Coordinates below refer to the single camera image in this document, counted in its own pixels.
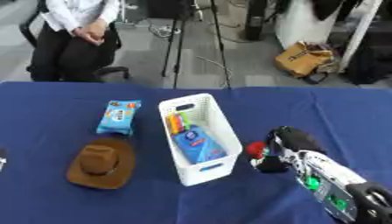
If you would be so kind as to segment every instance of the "brown cowboy hat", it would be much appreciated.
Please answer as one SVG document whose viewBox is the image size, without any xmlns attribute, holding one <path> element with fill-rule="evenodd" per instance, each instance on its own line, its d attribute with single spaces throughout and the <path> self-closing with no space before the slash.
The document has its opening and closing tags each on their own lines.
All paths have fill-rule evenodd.
<svg viewBox="0 0 392 224">
<path fill-rule="evenodd" d="M 130 178 L 135 154 L 122 139 L 104 137 L 84 147 L 68 169 L 66 178 L 77 185 L 116 189 Z"/>
</svg>

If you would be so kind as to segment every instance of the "green object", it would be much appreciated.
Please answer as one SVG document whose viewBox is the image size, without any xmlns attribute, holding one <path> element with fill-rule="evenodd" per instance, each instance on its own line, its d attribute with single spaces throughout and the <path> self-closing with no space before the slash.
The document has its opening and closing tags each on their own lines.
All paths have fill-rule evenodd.
<svg viewBox="0 0 392 224">
<path fill-rule="evenodd" d="M 346 210 L 347 203 L 342 199 L 338 199 L 338 201 L 336 201 L 336 207 L 342 211 Z"/>
<path fill-rule="evenodd" d="M 317 191 L 320 188 L 319 178 L 313 176 L 306 178 L 306 185 L 309 190 Z"/>
<path fill-rule="evenodd" d="M 347 203 L 343 199 L 336 198 L 335 195 L 331 195 L 328 199 L 341 211 L 346 210 Z"/>
<path fill-rule="evenodd" d="M 265 147 L 264 150 L 262 151 L 262 154 L 266 157 L 270 154 L 270 148 L 269 147 Z"/>
<path fill-rule="evenodd" d="M 189 130 L 191 128 L 191 125 L 189 124 L 188 116 L 185 112 L 180 112 L 179 114 L 182 116 L 182 120 L 184 122 L 184 129 Z"/>
</svg>

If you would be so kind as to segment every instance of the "basket handle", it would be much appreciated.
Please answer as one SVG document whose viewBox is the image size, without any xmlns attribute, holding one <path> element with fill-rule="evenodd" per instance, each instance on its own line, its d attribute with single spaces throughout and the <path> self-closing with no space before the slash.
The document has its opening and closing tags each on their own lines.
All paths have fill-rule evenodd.
<svg viewBox="0 0 392 224">
<path fill-rule="evenodd" d="M 188 110 L 188 109 L 192 109 L 194 108 L 196 105 L 194 105 L 194 103 L 187 103 L 184 105 L 180 105 L 176 107 L 177 111 L 183 111 L 183 110 Z"/>
<path fill-rule="evenodd" d="M 210 165 L 210 166 L 203 167 L 203 168 L 200 169 L 200 171 L 201 171 L 201 172 L 206 172 L 206 171 L 212 170 L 212 169 L 214 169 L 214 168 L 218 168 L 218 167 L 220 167 L 220 166 L 223 166 L 223 163 L 220 163 L 220 164 L 213 164 L 213 165 Z"/>
</svg>

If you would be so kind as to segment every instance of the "white plastic basket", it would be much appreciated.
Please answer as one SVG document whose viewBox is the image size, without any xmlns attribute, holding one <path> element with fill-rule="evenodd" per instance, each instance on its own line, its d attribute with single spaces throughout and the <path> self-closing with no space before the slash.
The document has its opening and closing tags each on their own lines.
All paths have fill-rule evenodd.
<svg viewBox="0 0 392 224">
<path fill-rule="evenodd" d="M 223 147 L 227 156 L 204 163 L 190 164 L 183 152 L 172 141 L 171 133 L 167 128 L 166 117 L 176 111 L 186 113 L 191 124 L 202 127 L 214 141 Z M 171 148 L 171 155 L 183 185 L 193 186 L 231 173 L 236 159 L 242 152 L 242 145 L 210 94 L 189 95 L 162 101 L 159 104 L 159 112 Z"/>
</svg>

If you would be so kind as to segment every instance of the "chair armrest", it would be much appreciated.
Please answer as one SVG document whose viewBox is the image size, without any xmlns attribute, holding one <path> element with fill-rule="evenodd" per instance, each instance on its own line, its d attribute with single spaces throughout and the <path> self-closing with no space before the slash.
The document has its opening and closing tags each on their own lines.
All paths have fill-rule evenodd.
<svg viewBox="0 0 392 224">
<path fill-rule="evenodd" d="M 23 22 L 19 25 L 19 30 L 22 32 L 23 36 L 29 41 L 29 43 L 33 47 L 37 47 L 37 39 L 36 37 L 32 34 L 32 30 L 30 29 L 30 26 L 32 25 L 32 22 L 39 16 L 40 13 L 40 8 L 37 7 L 34 12 Z"/>
<path fill-rule="evenodd" d="M 116 22 L 109 24 L 108 27 L 115 34 L 115 38 L 117 39 L 117 49 L 120 49 L 123 46 L 123 42 L 121 41 L 120 35 L 116 29 Z"/>
</svg>

